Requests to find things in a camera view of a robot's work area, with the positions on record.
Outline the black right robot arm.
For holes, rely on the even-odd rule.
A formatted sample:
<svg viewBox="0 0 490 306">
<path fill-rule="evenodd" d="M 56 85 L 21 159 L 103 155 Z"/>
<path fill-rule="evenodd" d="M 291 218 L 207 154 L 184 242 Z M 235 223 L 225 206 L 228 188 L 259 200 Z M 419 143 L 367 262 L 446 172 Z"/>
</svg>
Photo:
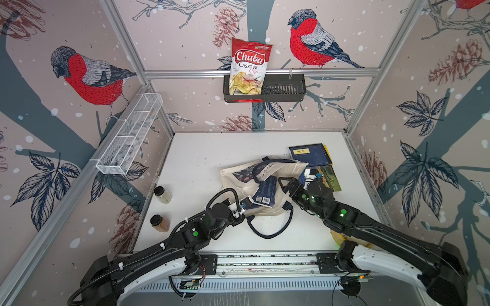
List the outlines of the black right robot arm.
<svg viewBox="0 0 490 306">
<path fill-rule="evenodd" d="M 303 186 L 293 177 L 279 179 L 280 187 L 302 210 L 314 214 L 332 231 L 355 238 L 342 244 L 336 260 L 344 271 L 378 272 L 424 290 L 440 305 L 467 305 L 468 270 L 455 245 L 421 241 L 347 204 L 335 200 L 319 178 Z M 357 241 L 382 249 L 370 251 Z"/>
</svg>

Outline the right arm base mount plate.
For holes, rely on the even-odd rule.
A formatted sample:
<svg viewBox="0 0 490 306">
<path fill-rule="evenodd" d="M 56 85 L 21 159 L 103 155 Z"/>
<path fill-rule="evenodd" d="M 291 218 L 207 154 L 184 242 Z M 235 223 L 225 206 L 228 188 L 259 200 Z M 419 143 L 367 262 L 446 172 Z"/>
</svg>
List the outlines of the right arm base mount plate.
<svg viewBox="0 0 490 306">
<path fill-rule="evenodd" d="M 369 274 L 369 270 L 363 270 L 355 266 L 352 262 L 342 263 L 336 252 L 321 252 L 316 254 L 316 264 L 321 274 Z"/>
</svg>

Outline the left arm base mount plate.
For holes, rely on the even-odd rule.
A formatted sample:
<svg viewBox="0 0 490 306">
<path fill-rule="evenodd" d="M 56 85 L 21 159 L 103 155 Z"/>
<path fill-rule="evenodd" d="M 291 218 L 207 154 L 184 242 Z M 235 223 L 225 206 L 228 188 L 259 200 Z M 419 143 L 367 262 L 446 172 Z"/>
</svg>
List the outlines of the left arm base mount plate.
<svg viewBox="0 0 490 306">
<path fill-rule="evenodd" d="M 216 275 L 218 256 L 216 254 L 191 254 L 182 258 L 184 267 L 175 277 Z"/>
</svg>

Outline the cream canvas tote bag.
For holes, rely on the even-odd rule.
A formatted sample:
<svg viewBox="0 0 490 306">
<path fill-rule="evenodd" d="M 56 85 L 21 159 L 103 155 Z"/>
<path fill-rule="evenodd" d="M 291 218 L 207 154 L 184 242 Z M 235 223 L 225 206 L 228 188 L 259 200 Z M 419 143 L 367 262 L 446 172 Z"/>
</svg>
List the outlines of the cream canvas tote bag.
<svg viewBox="0 0 490 306">
<path fill-rule="evenodd" d="M 236 167 L 227 168 L 220 171 L 222 178 L 222 184 L 225 189 L 234 189 L 240 202 L 247 198 L 250 206 L 248 210 L 243 214 L 248 226 L 254 234 L 263 239 L 273 239 L 282 234 L 289 226 L 292 218 L 294 208 L 290 202 L 290 197 L 282 191 L 277 180 L 277 188 L 275 194 L 275 204 L 272 208 L 263 207 L 253 204 L 252 197 L 259 189 L 259 184 L 265 181 L 270 176 L 275 176 L 278 179 L 280 177 L 293 177 L 299 179 L 307 168 L 307 163 L 296 161 L 293 159 L 271 159 L 265 157 L 263 159 L 252 161 L 250 163 L 242 164 Z M 276 216 L 289 213 L 289 217 L 283 228 L 278 232 L 265 235 L 260 233 L 253 225 L 252 222 L 257 216 Z"/>
</svg>

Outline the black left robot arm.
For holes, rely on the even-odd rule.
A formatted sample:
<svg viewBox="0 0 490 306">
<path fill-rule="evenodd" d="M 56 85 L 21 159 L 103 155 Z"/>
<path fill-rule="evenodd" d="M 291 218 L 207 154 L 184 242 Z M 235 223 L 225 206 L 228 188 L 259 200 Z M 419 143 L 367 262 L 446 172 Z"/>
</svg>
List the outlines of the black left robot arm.
<svg viewBox="0 0 490 306">
<path fill-rule="evenodd" d="M 225 200 L 180 222 L 159 244 L 113 260 L 102 256 L 92 263 L 67 304 L 117 305 L 161 277 L 191 274 L 201 264 L 200 250 L 244 219 L 244 205 Z"/>
</svg>

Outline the navy thin Chinese book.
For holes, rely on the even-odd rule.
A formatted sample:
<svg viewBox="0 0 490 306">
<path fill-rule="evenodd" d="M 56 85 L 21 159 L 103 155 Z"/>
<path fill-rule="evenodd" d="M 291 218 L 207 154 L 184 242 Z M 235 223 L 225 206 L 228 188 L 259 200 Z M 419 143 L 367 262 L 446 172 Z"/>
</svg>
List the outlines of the navy thin Chinese book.
<svg viewBox="0 0 490 306">
<path fill-rule="evenodd" d="M 278 178 L 275 176 L 268 177 L 259 184 L 259 189 L 253 195 L 253 204 L 272 208 L 275 204 L 275 194 Z"/>
</svg>

